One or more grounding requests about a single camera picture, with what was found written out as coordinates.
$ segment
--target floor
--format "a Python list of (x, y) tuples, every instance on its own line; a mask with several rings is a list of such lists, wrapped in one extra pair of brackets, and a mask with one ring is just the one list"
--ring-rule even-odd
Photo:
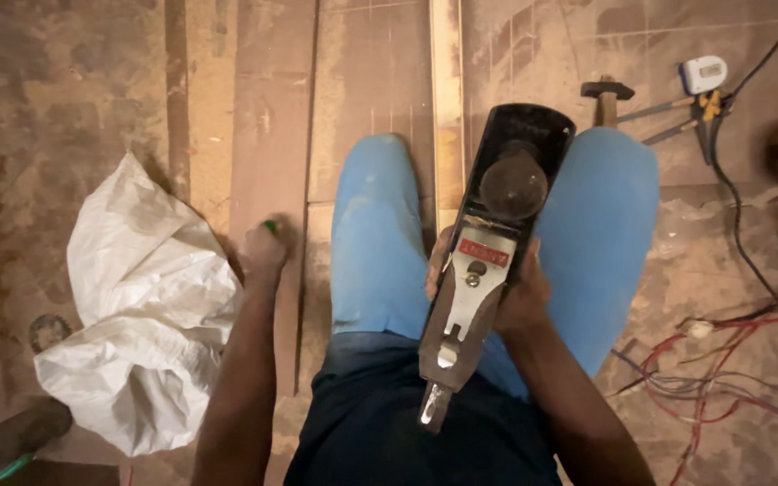
[[(79, 325), (64, 248), (82, 200), (125, 149), (225, 240), (237, 8), (229, 0), (0, 4), (0, 419), (40, 391), (27, 345), (32, 320), (56, 313)], [(434, 229), (427, 1), (323, 0), (320, 8), (301, 392), (277, 404), (270, 483), (283, 477), (297, 447), (307, 384), (329, 337), (333, 199), (343, 158), (356, 139), (380, 131), (405, 137), (424, 224)], [(636, 96), (618, 107), (627, 113), (681, 97), (676, 64), (702, 54), (728, 61), (733, 87), (778, 33), (777, 0), (463, 0), (462, 14), (468, 157), (492, 105), (550, 105), (583, 129), (592, 120), (593, 101), (578, 97), (582, 81), (610, 73), (632, 86)], [(686, 118), (670, 112), (621, 128), (644, 138)], [(749, 199), (747, 247), (778, 284), (778, 203), (766, 204), (778, 182), (766, 175), (762, 158), (764, 136), (777, 120), (778, 54), (747, 86), (720, 141), (723, 166)], [(727, 197), (711, 185), (715, 176), (701, 162), (692, 135), (655, 149), (660, 214), (618, 349), (631, 342), (653, 347), (687, 315), (733, 315), (763, 302), (763, 289), (729, 243)], [(689, 342), (668, 360), (718, 344)], [(748, 340), (729, 368), (778, 384), (778, 324)], [(596, 382), (609, 395), (632, 379), (631, 370), (610, 357)], [(762, 396), (778, 404), (778, 395)], [(657, 482), (667, 483), (690, 426), (665, 415), (643, 392), (609, 402)], [(174, 485), (187, 484), (192, 453), (189, 446), (127, 460), (77, 429), (47, 455), (133, 467), (135, 485)], [(684, 483), (778, 483), (778, 418), (742, 406), (729, 419), (706, 425)]]

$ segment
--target wooden board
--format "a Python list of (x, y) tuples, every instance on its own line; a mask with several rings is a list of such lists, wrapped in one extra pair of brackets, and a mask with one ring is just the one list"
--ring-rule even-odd
[(313, 94), (314, 1), (240, 3), (233, 102), (230, 238), (283, 214), (296, 234), (275, 304), (277, 392), (297, 392)]
[(430, 0), (431, 82), (434, 105), (434, 200), (437, 233), (455, 223), (464, 167), (464, 89), (461, 0)]

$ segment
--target leg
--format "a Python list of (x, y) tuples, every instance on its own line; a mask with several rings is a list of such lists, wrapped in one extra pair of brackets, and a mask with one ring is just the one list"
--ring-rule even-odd
[[(658, 202), (653, 151), (601, 127), (576, 138), (539, 216), (539, 257), (552, 286), (548, 315), (590, 376), (626, 323)], [(510, 394), (526, 397), (495, 333), (485, 342), (479, 372)]]
[(340, 173), (332, 219), (332, 333), (418, 340), (430, 303), (416, 178), (401, 140), (360, 140)]

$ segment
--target plastic bag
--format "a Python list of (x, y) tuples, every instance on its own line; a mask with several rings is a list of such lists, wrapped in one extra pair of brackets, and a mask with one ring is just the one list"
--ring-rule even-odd
[(68, 274), (85, 327), (36, 356), (41, 386), (128, 456), (187, 445), (242, 296), (208, 224), (128, 153), (83, 203)]

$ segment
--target electric cable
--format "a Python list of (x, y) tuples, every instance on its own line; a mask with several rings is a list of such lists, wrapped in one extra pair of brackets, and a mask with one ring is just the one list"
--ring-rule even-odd
[[(773, 43), (773, 46), (768, 50), (766, 54), (764, 54), (764, 57), (762, 57), (762, 60), (758, 63), (755, 68), (752, 69), (752, 71), (746, 75), (745, 78), (740, 82), (740, 84), (737, 85), (737, 88), (735, 88), (734, 93), (729, 96), (729, 98), (725, 101), (724, 107), (722, 109), (722, 113), (728, 113), (731, 109), (731, 105), (734, 105), (734, 101), (737, 98), (737, 95), (740, 94), (742, 89), (746, 86), (746, 84), (755, 76), (755, 74), (761, 70), (761, 68), (764, 67), (764, 65), (767, 64), (767, 62), (770, 60), (770, 58), (775, 54), (775, 52), (778, 50), (778, 38), (776, 39), (776, 42)], [(737, 187), (734, 185), (734, 182), (731, 182), (728, 175), (723, 171), (722, 166), (719, 164), (719, 154), (717, 150), (717, 142), (719, 140), (719, 130), (722, 127), (723, 123), (723, 117), (722, 115), (717, 116), (713, 119), (713, 122), (710, 125), (710, 165), (713, 167), (714, 172), (716, 172), (717, 178), (720, 182), (722, 182), (731, 193), (731, 196), (734, 198), (735, 203), (735, 213), (734, 213), (734, 240), (735, 245), (737, 247), (737, 252), (740, 253), (740, 256), (743, 258), (743, 260), (746, 262), (746, 265), (750, 267), (752, 272), (755, 274), (755, 277), (758, 278), (758, 280), (762, 283), (765, 289), (767, 289), (768, 293), (773, 298), (773, 301), (778, 306), (778, 293), (776, 290), (770, 285), (770, 283), (767, 281), (767, 279), (764, 278), (762, 275), (762, 272), (758, 270), (758, 267), (755, 265), (755, 263), (750, 258), (750, 255), (746, 252), (746, 250), (743, 248), (743, 244), (740, 240), (740, 218), (741, 218), (741, 206), (742, 206), (742, 199), (740, 197), (740, 192), (737, 190)]]

